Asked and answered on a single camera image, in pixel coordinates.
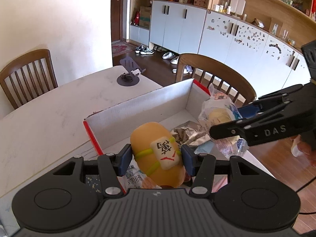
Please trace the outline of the right hand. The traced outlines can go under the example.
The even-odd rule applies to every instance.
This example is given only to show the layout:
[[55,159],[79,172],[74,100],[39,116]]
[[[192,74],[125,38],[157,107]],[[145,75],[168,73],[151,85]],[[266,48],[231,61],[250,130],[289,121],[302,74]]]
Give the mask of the right hand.
[[309,163],[315,167],[316,165],[316,153],[312,150],[311,146],[304,142],[300,135],[292,136],[291,138],[292,146],[291,153],[293,156],[298,157],[304,155]]

